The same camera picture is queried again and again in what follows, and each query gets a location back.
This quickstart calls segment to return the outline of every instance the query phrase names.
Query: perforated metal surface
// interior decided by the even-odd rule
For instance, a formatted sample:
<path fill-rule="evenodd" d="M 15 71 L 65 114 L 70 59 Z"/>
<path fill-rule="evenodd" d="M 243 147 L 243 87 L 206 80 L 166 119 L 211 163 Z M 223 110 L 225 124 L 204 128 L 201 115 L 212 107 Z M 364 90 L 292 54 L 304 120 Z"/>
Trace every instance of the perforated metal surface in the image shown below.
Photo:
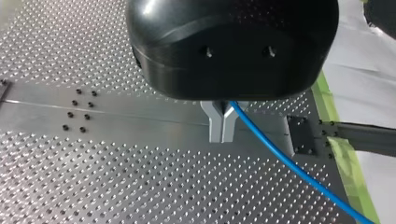
<path fill-rule="evenodd" d="M 0 223 L 353 222 L 240 121 L 232 144 L 209 144 L 196 102 L 142 79 L 123 10 L 122 0 L 23 1 L 0 32 L 0 75 L 14 82 L 0 107 Z M 311 91 L 248 112 L 284 151 L 281 116 L 318 117 Z M 346 198 L 333 160 L 293 159 Z"/>
<path fill-rule="evenodd" d="M 2 223 L 340 223 L 278 160 L 1 132 Z M 330 186 L 326 165 L 303 167 Z"/>
<path fill-rule="evenodd" d="M 18 81 L 154 94 L 134 62 L 124 1 L 24 1 L 3 32 L 0 70 Z"/>
<path fill-rule="evenodd" d="M 295 115 L 317 119 L 318 113 L 315 105 L 311 105 L 314 102 L 315 100 L 313 99 L 312 92 L 307 91 L 286 100 L 251 102 L 248 111 L 270 115 Z"/>

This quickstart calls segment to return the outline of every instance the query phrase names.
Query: black plastic housing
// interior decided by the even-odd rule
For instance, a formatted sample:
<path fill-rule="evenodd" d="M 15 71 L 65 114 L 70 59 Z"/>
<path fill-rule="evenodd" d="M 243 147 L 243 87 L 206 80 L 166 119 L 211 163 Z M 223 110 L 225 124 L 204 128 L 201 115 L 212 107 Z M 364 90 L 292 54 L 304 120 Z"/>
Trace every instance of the black plastic housing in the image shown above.
<path fill-rule="evenodd" d="M 129 0 L 149 85 L 187 100 L 273 100 L 313 85 L 338 25 L 336 0 Z"/>

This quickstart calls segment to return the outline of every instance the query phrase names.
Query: metal bracket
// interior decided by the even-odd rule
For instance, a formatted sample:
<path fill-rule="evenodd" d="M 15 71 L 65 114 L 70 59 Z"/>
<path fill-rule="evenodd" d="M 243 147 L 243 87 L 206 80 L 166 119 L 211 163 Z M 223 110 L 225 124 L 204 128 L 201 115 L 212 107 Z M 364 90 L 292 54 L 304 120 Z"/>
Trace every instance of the metal bracket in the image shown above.
<path fill-rule="evenodd" d="M 324 137 L 340 137 L 348 140 L 355 150 L 396 157 L 396 130 L 344 122 L 321 122 Z"/>
<path fill-rule="evenodd" d="M 238 103 L 243 110 L 248 107 L 248 102 Z M 209 117 L 209 142 L 232 142 L 238 114 L 229 102 L 201 101 L 201 108 Z"/>
<path fill-rule="evenodd" d="M 295 154 L 317 155 L 315 138 L 306 118 L 287 116 L 290 138 Z"/>

